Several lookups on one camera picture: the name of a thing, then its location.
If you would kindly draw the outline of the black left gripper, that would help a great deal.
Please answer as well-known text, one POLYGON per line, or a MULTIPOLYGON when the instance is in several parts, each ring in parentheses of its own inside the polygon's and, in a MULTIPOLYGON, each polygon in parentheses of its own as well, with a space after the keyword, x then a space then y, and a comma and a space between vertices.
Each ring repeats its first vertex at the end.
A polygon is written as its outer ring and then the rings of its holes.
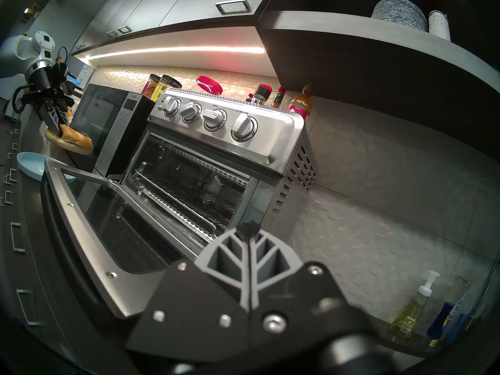
POLYGON ((56 63, 52 66, 47 63, 32 63, 26 71, 26 104, 39 106, 39 117, 58 138, 63 136, 61 122, 71 122, 70 114, 75 103, 71 96, 65 94, 65 87, 62 87, 67 74, 66 63, 56 63))

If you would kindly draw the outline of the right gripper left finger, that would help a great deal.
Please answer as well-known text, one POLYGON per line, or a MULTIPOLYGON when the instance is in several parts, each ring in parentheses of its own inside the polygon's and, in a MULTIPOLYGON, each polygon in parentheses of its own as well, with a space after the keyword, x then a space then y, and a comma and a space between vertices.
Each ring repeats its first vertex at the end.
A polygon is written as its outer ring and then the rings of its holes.
POLYGON ((169 268, 127 342, 129 351, 245 351, 250 347, 250 223, 169 268))

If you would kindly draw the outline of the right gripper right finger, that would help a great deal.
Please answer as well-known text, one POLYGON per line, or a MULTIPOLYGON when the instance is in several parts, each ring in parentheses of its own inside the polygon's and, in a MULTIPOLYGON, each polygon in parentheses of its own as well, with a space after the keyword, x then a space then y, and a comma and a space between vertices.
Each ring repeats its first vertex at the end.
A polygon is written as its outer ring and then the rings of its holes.
POLYGON ((280 239, 250 222, 251 341, 377 339, 369 316, 350 305, 329 269, 302 262, 280 239))

